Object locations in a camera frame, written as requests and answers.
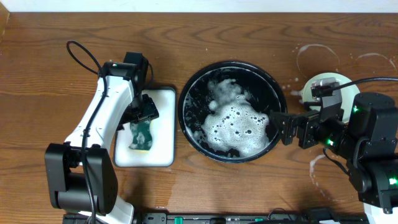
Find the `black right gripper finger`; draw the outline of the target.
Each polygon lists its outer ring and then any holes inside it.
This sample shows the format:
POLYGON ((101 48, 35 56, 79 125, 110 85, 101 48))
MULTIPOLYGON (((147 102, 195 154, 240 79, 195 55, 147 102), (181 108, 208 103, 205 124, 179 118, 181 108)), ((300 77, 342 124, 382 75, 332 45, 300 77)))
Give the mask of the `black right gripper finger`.
POLYGON ((296 126, 291 126, 288 124, 282 125, 279 128, 279 135, 280 135, 282 144, 285 146, 292 144, 293 138, 296 136, 296 132, 297 132, 296 126))
POLYGON ((279 131, 291 131, 299 125, 297 114, 272 111, 270 119, 279 131))

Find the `yellow blue sponge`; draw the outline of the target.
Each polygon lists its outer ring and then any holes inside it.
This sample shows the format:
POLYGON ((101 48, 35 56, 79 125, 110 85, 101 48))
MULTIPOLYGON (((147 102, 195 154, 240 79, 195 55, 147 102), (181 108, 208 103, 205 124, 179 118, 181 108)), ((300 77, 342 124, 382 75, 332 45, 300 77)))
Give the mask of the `yellow blue sponge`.
POLYGON ((153 138, 150 132, 150 121, 131 123, 130 130, 132 141, 129 148, 138 151, 149 151, 153 144, 153 138))

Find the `pale green plate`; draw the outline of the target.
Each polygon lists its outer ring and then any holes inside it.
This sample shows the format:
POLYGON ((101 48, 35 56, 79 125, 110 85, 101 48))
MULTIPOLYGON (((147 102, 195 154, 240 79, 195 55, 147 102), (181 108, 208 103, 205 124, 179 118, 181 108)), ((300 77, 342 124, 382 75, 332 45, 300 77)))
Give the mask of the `pale green plate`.
MULTIPOLYGON (((321 73, 319 75, 315 75, 314 77, 309 79, 308 82, 306 82, 304 88, 301 90, 300 94, 303 102, 315 101, 312 98, 312 93, 310 88, 312 87, 313 83, 325 78, 334 78, 340 85, 351 82, 351 80, 348 77, 341 75, 339 73, 326 72, 326 73, 321 73)), ((360 93, 360 90, 356 85, 348 86, 346 88, 341 89, 341 95, 342 95, 341 108, 344 110, 342 122, 347 123, 349 121, 353 100, 355 95, 357 95, 358 93, 360 93)))

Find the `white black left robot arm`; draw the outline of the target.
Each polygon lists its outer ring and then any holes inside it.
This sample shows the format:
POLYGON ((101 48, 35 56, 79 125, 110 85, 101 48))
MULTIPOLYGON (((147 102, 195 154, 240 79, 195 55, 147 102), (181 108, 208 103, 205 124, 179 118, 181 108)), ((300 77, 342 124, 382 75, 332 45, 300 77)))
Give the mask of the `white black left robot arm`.
POLYGON ((279 84, 263 69, 225 61, 194 74, 181 94, 150 89, 148 61, 106 62, 75 130, 45 152, 50 202, 86 223, 131 223, 134 207, 118 194, 115 167, 163 167, 174 161, 175 125, 202 154, 253 161, 280 140, 272 112, 287 111, 279 84))

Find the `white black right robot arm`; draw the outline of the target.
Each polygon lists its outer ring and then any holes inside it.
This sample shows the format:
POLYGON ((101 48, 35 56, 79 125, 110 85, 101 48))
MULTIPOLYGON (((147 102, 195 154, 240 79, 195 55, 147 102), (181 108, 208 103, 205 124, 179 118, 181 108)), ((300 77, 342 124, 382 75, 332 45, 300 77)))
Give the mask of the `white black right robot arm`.
POLYGON ((319 94, 317 106, 303 114, 272 112, 282 143, 307 149, 324 145, 346 160, 345 173, 370 223, 397 223, 397 107, 379 93, 358 93, 348 123, 342 122, 341 93, 319 94))

